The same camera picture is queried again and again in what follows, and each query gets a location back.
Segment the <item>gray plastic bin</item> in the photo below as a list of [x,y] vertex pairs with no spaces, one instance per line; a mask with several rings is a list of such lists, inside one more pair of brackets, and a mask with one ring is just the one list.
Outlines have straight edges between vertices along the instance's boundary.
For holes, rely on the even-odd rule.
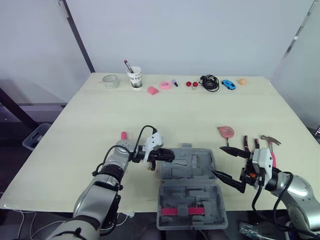
[[31,151],[35,150],[36,146],[50,127],[51,124],[49,123],[41,124],[25,140],[23,140],[22,145]]
[[[171,149],[172,162],[163,162],[159,187],[156,225],[159,230],[215,230],[228,226],[227,213],[220,186],[215,183],[214,155],[210,149]],[[204,210],[204,214],[190,214],[191,209]],[[173,210],[176,214],[163,215]]]

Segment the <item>pliers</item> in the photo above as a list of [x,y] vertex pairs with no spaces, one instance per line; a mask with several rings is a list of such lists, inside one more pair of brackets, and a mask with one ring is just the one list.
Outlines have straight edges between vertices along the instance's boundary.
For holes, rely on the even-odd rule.
[[[244,150],[246,152],[250,152],[249,147],[248,147],[248,136],[247,135],[244,136],[243,145],[244,145]],[[255,145],[256,149],[260,148],[260,144],[259,144],[259,139],[258,138],[254,139],[254,145]]]

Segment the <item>orange ball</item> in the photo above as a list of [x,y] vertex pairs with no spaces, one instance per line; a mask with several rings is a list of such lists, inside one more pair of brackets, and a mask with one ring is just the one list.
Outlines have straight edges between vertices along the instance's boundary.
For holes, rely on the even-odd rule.
[[243,77],[243,78],[240,78],[238,82],[239,82],[240,85],[246,85],[248,80]]

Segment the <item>pen holder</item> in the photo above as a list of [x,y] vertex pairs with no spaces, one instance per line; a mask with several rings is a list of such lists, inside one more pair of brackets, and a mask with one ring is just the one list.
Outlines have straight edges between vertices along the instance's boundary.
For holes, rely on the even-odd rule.
[[131,69],[133,70],[133,73],[126,71],[126,74],[128,74],[128,78],[131,82],[131,85],[134,89],[138,89],[142,87],[142,73],[141,68],[138,66],[132,66]]

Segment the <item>beige table surface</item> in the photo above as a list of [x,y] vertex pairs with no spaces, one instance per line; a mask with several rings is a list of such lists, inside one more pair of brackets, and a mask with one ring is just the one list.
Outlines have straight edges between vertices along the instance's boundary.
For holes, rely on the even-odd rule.
[[[217,127],[231,126],[235,136],[233,147],[243,148],[243,137],[254,148],[253,138],[272,136],[281,142],[273,150],[277,166],[303,176],[320,200],[320,147],[296,114],[264,77],[247,77],[248,84],[239,85],[240,77],[228,78],[235,90],[220,85],[216,93],[202,86],[192,90],[187,81],[199,76],[144,75],[141,89],[132,89],[127,76],[118,74],[120,86],[106,89],[100,81],[110,73],[93,73],[74,95],[52,127],[29,156],[2,198],[0,208],[29,211],[72,212],[74,204],[92,179],[106,151],[127,131],[136,141],[144,125],[153,125],[164,137],[164,148],[179,148],[191,143],[195,148],[211,149],[218,170],[239,179],[243,158],[219,150],[225,146]],[[161,81],[176,79],[179,87],[158,88]],[[149,86],[159,89],[156,95]],[[148,130],[140,141],[150,136]],[[260,140],[260,147],[267,147]],[[256,191],[247,186],[245,194],[217,180],[221,186],[227,211],[251,210]],[[159,171],[148,171],[145,163],[130,163],[123,177],[119,212],[156,212]],[[263,191],[256,207],[272,209],[276,197]]]

